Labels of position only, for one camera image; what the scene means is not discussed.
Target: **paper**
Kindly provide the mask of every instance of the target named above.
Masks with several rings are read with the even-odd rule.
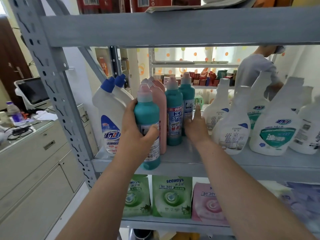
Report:
[[[57,120],[58,116],[54,113],[48,113],[47,111],[37,111],[37,115],[35,115],[33,118],[36,120]]]

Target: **polka dot curtain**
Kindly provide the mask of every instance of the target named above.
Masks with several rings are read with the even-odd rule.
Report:
[[[181,47],[181,48],[155,48],[154,57],[156,61],[228,61],[229,63],[240,64],[240,62],[252,54],[257,46],[227,46],[227,47]],[[149,54],[147,48],[138,48],[138,66],[140,80],[149,77]],[[211,68],[217,73],[226,68]],[[196,72],[201,73],[203,68],[165,68],[155,69],[156,75],[175,74],[180,76],[182,73]]]

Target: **blue bottle cap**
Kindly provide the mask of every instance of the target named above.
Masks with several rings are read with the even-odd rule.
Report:
[[[114,84],[117,87],[122,88],[125,82],[126,82],[126,76],[125,74],[121,74],[120,76],[117,76],[115,78]]]
[[[106,79],[100,86],[104,91],[112,93],[113,88],[115,87],[115,79],[110,77]]]

